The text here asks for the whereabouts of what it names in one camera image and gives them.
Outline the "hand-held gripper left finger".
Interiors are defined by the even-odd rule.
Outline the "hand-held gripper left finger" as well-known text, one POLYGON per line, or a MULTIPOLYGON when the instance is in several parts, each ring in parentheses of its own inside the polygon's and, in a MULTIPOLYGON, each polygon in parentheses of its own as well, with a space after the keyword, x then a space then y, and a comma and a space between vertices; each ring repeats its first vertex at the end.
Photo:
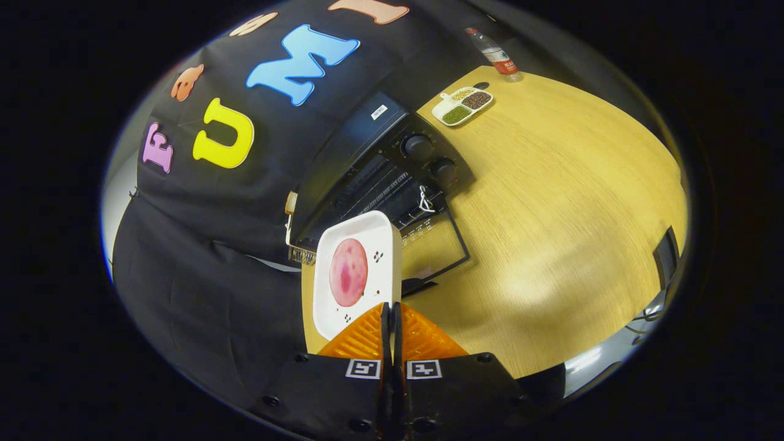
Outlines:
POLYGON ((255 402, 255 416, 295 439, 377 439, 389 311, 381 303, 364 313, 381 354, 291 355, 255 402))

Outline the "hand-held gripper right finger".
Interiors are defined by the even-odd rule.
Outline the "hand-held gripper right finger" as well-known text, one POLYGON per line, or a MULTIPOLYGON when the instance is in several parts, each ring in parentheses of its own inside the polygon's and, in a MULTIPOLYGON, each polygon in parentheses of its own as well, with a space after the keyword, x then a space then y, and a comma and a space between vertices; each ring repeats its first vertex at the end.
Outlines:
POLYGON ((555 407, 555 369, 516 377, 490 352, 468 353, 419 312, 397 303, 394 439, 522 439, 555 407))

